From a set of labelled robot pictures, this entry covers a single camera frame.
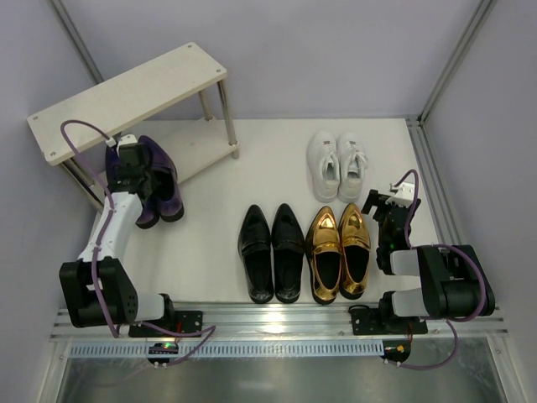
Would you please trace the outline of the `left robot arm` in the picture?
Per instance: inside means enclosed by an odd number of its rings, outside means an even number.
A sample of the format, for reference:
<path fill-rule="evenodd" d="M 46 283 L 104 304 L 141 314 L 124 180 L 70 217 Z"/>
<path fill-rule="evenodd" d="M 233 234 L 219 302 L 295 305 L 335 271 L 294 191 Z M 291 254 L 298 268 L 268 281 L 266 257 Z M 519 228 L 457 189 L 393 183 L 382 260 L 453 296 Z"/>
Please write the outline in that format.
<path fill-rule="evenodd" d="M 74 327 L 168 321 L 172 303 L 166 294 L 140 294 L 123 267 L 135 222 L 157 183 L 145 144 L 117 147 L 117 179 L 106 189 L 104 209 L 91 239 L 77 260 L 61 265 L 59 277 Z"/>

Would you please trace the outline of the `purple loafer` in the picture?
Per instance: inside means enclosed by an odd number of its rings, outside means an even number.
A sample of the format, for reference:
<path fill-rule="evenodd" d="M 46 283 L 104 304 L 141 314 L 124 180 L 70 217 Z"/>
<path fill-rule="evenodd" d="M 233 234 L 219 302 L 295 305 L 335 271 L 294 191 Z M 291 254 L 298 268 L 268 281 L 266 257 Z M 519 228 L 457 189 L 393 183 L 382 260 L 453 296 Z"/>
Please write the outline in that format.
<path fill-rule="evenodd" d="M 117 154 L 117 147 L 113 146 L 112 148 L 106 148 L 105 167 L 108 184 L 117 181 L 117 168 L 119 167 L 119 164 L 120 159 Z M 154 199 L 150 197 L 147 201 L 144 201 L 142 205 L 143 211 L 138 217 L 136 225 L 141 229 L 149 229 L 159 221 Z"/>
<path fill-rule="evenodd" d="M 149 136 L 142 135 L 138 141 L 145 144 L 152 155 L 152 171 L 158 185 L 143 206 L 142 215 L 136 224 L 142 229 L 149 229 L 159 219 L 165 222 L 179 221 L 185 213 L 177 180 L 177 169 L 166 151 Z"/>

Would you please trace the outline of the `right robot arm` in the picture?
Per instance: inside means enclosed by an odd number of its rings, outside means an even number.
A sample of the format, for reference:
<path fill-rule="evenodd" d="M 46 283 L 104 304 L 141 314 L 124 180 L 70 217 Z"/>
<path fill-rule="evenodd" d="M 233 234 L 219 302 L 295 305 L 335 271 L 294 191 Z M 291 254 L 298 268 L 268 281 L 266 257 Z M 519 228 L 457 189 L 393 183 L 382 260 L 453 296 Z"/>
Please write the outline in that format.
<path fill-rule="evenodd" d="M 412 206 L 410 200 L 371 190 L 362 209 L 368 214 L 376 208 L 376 262 L 382 272 L 420 280 L 413 290 L 383 294 L 378 303 L 381 322 L 399 325 L 426 318 L 466 322 L 492 315 L 495 295 L 472 246 L 407 244 Z"/>

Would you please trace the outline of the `black loafer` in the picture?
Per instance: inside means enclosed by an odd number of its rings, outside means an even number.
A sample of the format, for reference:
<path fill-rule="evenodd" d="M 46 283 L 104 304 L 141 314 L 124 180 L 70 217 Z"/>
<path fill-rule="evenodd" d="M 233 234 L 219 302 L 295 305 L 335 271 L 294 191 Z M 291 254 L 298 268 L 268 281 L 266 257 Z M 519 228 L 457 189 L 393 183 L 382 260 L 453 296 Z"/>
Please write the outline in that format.
<path fill-rule="evenodd" d="M 251 205 L 242 221 L 237 250 L 245 270 L 248 295 L 256 304 L 274 297 L 271 237 L 266 218 L 258 205 Z"/>
<path fill-rule="evenodd" d="M 276 212 L 271 241 L 275 296 L 282 303 L 294 303 L 300 297 L 305 239 L 293 210 L 286 203 Z"/>

